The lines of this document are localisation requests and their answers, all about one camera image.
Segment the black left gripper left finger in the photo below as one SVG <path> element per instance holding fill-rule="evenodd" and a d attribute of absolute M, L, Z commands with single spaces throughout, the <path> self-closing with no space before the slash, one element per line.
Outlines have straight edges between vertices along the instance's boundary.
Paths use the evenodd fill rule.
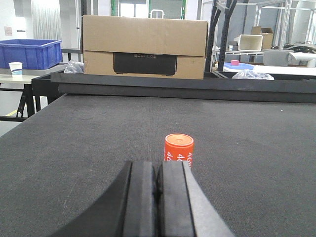
<path fill-rule="evenodd" d="M 155 237 L 155 174 L 151 162 L 127 161 L 112 184 L 54 237 Z"/>

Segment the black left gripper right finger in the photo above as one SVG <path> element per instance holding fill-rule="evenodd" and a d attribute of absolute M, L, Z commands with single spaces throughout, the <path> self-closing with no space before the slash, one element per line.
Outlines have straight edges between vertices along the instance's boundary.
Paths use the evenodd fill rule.
<path fill-rule="evenodd" d="M 158 172 L 160 237 L 233 237 L 187 162 L 165 161 Z"/>

